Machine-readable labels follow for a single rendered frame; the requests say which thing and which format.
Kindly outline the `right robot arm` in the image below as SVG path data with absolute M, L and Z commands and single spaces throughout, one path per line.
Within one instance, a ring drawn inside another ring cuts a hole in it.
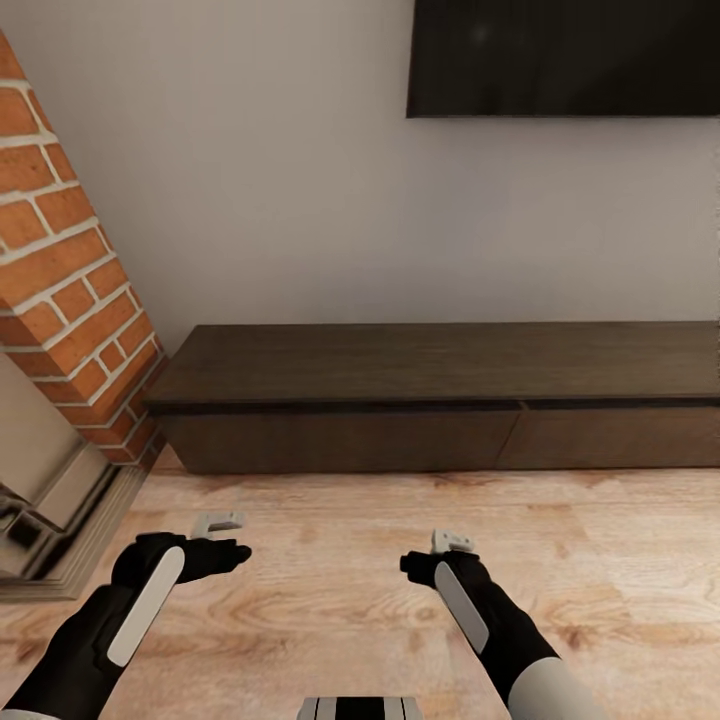
M 531 617 L 489 579 L 467 535 L 434 529 L 431 553 L 399 559 L 438 593 L 483 664 L 511 720 L 617 720 L 545 641 Z

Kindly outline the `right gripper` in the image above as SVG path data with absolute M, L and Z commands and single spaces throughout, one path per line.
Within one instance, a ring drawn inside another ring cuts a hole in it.
M 399 569 L 407 573 L 407 579 L 413 583 L 428 585 L 432 589 L 432 566 L 440 558 L 438 554 L 415 553 L 411 551 L 407 556 L 399 559 Z M 442 558 L 442 557 L 441 557 Z

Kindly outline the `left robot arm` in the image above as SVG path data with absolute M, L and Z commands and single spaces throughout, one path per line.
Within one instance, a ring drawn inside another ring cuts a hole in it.
M 246 514 L 231 509 L 198 514 L 189 538 L 137 535 L 117 557 L 111 584 L 57 629 L 0 720 L 97 720 L 175 584 L 231 572 L 251 557 L 237 539 L 213 535 L 246 524 Z

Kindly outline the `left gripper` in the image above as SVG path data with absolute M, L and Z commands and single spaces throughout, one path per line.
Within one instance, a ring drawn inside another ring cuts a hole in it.
M 237 539 L 221 539 L 211 541 L 207 539 L 191 540 L 200 548 L 200 568 L 189 581 L 203 579 L 215 573 L 228 573 L 235 569 L 235 565 L 243 563 L 251 557 L 251 548 L 246 545 L 237 545 Z

